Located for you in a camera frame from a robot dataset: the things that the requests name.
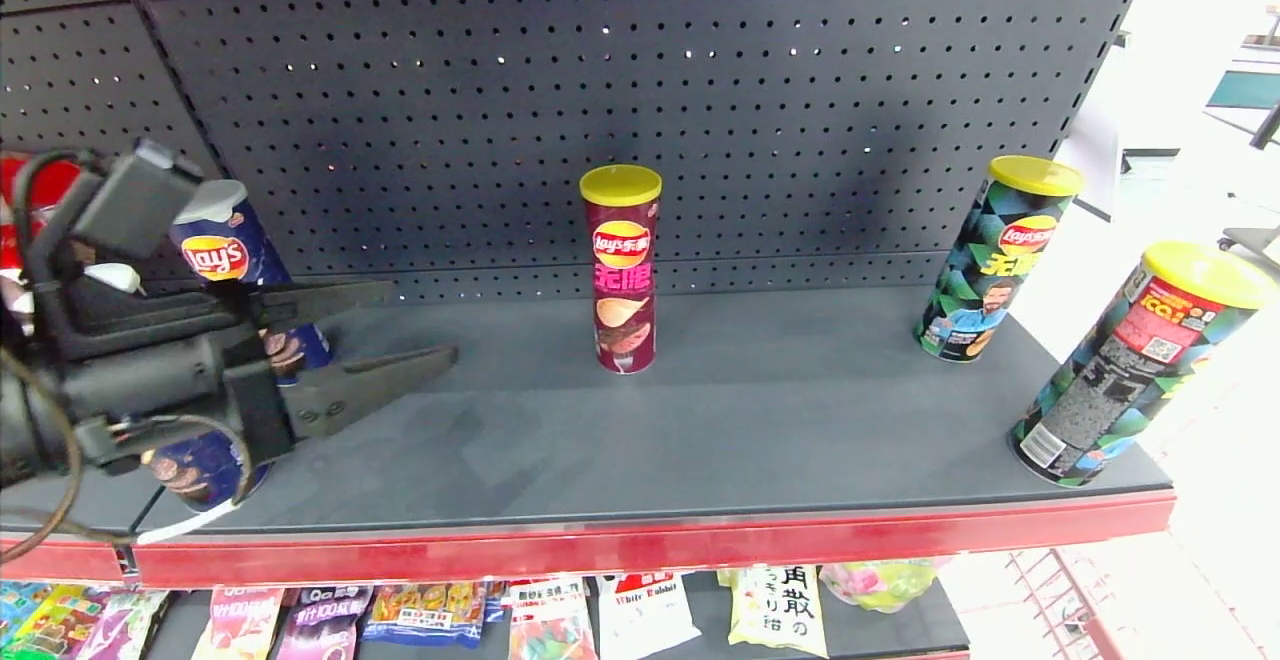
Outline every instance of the blue chip can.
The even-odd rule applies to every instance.
[[[201,183],[170,228],[169,239],[182,251],[192,271],[206,280],[238,280],[250,285],[291,281],[239,182]],[[333,358],[324,335],[311,324],[287,333],[260,333],[276,385],[294,385],[302,368],[320,368]],[[166,489],[197,512],[230,500],[241,477],[241,459],[220,432],[160,446],[143,460]],[[268,466],[255,469],[255,487],[268,469]]]
[[[291,281],[239,182],[201,183],[195,198],[173,223],[169,239],[182,249],[191,269],[206,280],[238,280],[250,285]],[[278,385],[293,385],[298,370],[323,368],[333,359],[324,335],[311,324],[287,333],[262,331],[262,344]]]
[[[197,513],[211,510],[236,495],[242,467],[236,446],[220,432],[143,452],[142,463],[165,489]],[[269,469],[270,466],[253,469],[253,487],[262,482]]]

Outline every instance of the barcode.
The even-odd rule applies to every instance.
[[[1160,359],[1161,363],[1172,363],[1174,358],[1181,353],[1183,347],[1175,342],[1167,342],[1161,336],[1152,336],[1147,347],[1143,347],[1142,354],[1148,356],[1151,359]]]
[[[1037,463],[1042,468],[1050,467],[1062,454],[1062,450],[1066,450],[1066,443],[1055,437],[1042,425],[1032,428],[1032,432],[1027,434],[1019,446],[1032,459],[1032,463]]]

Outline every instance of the gray shelf surface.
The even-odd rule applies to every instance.
[[[142,514],[159,487],[160,483],[146,469],[110,477],[97,468],[87,468],[70,517],[90,527],[124,531]],[[67,478],[59,477],[37,478],[6,489],[4,501],[0,501],[0,530],[15,532],[35,530],[40,523],[26,517],[10,515],[8,510],[32,508],[51,512],[63,499],[65,490]]]
[[[701,637],[653,655],[655,660],[791,660],[812,657],[795,650],[774,650],[755,645],[730,646],[728,590],[716,586],[714,573],[685,577],[689,606]],[[590,601],[593,623],[595,602]],[[832,659],[872,659],[914,656],[928,652],[965,650],[969,638],[951,608],[942,586],[933,583],[927,593],[893,615],[851,608],[822,591],[823,624],[827,650]],[[183,659],[191,656],[196,641],[209,622],[209,592],[192,592],[169,609],[147,657]],[[596,625],[596,637],[599,637]],[[364,642],[360,660],[504,660],[508,625],[506,622],[485,627],[479,650],[461,647],[408,647],[383,642]]]
[[[458,367],[301,443],[201,532],[858,514],[1171,487],[1138,449],[1083,490],[1023,468],[1006,432],[1055,361],[1011,318],[978,363],[931,358],[910,333],[927,294],[658,297],[658,358],[631,377],[595,365],[590,301],[348,313],[330,327],[339,356],[460,342]],[[165,495],[143,527],[187,515]]]

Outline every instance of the red lay's logo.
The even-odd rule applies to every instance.
[[[1005,255],[1034,253],[1053,237],[1055,230],[1057,230],[1057,221],[1048,215],[1032,215],[1032,217],[1020,219],[1000,233],[1000,249],[1004,249]]]
[[[209,280],[239,280],[248,271],[248,251],[234,237],[188,237],[182,242],[182,256]]]
[[[631,221],[600,223],[591,233],[591,249],[600,263],[634,269],[649,256],[649,228]]]

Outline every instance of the cartoon man illustration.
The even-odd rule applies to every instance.
[[[1009,313],[1005,306],[1009,304],[1009,301],[1014,295],[1014,281],[1009,280],[1009,278],[1001,278],[1001,280],[993,281],[991,287],[987,287],[987,292],[982,295],[982,308],[955,310],[946,318],[941,318],[934,324],[941,340],[947,342],[947,338],[951,338],[951,333],[977,333],[978,336],[970,342],[965,353],[969,356],[980,353],[987,342],[991,340],[993,333],[996,333],[996,326]]]

